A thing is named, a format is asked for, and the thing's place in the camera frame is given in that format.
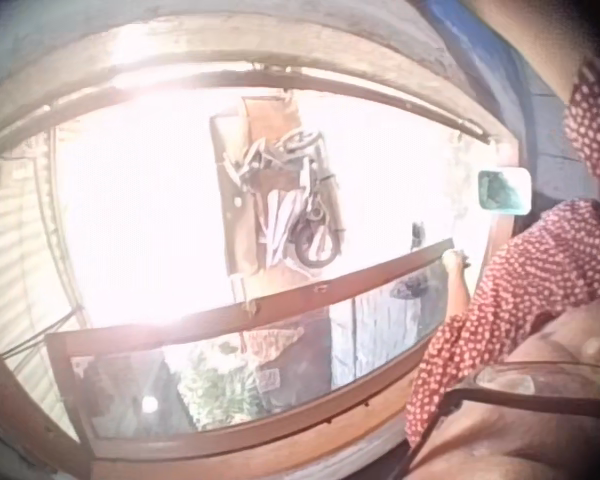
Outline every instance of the wooden window frame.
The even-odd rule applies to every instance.
[[[90,447],[95,458],[142,461],[226,454],[327,422],[365,403],[414,370],[424,354],[428,338],[360,380],[287,412],[207,432],[149,439],[97,436],[86,415],[84,398],[76,386],[71,359],[152,350],[265,327],[382,287],[437,261],[450,248],[453,248],[452,240],[443,240],[332,280],[196,313],[172,324],[123,325],[48,334],[45,337],[47,351],[69,418],[81,442]]]

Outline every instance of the hand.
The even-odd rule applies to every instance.
[[[462,273],[469,266],[467,256],[461,250],[447,250],[442,254],[442,264],[448,274]]]

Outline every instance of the overexposed light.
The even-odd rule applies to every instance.
[[[112,84],[121,90],[148,87],[169,80],[187,78],[192,75],[213,72],[245,72],[252,70],[253,66],[247,62],[216,62],[216,63],[178,63],[175,65],[161,65],[158,67],[143,68],[134,72],[116,75]]]
[[[119,29],[113,45],[111,61],[114,65],[124,65],[150,57],[156,52],[156,40],[152,37],[149,26],[130,23]]]
[[[156,397],[143,397],[142,398],[142,411],[144,413],[154,413],[158,410],[158,399]]]
[[[67,241],[95,326],[234,301],[209,120],[239,98],[161,92],[60,127],[72,132],[57,156]]]

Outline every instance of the fabric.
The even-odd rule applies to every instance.
[[[600,180],[599,60],[581,68],[565,128]],[[409,443],[417,443],[442,395],[463,377],[501,362],[567,308],[598,298],[600,204],[564,202],[494,255],[468,310],[445,320],[435,333],[406,407]]]

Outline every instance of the metal frame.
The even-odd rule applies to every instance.
[[[428,337],[373,374],[280,415],[209,432],[147,440],[98,438],[85,414],[84,399],[76,386],[71,358],[155,349],[270,325],[386,285],[433,263],[452,247],[451,240],[444,240],[333,280],[193,314],[171,325],[127,325],[50,333],[46,337],[47,351],[69,418],[82,443],[91,447],[96,458],[127,460],[166,460],[224,454],[253,448],[327,422],[363,404],[415,369],[424,354]]]
[[[90,88],[80,96],[69,95],[68,99],[58,99],[51,106],[41,108],[11,127],[0,132],[0,155],[18,146],[27,138],[52,129],[56,125],[98,109],[117,105],[138,95],[168,90],[172,88],[282,88],[293,90],[316,90],[320,92],[360,98],[413,113],[434,122],[458,130],[482,143],[489,143],[490,135],[460,118],[429,108],[421,103],[373,90],[368,87],[347,83],[341,80],[307,75],[292,70],[253,69],[247,71],[226,70],[197,73],[187,78],[167,80],[143,88],[120,89],[110,83]]]

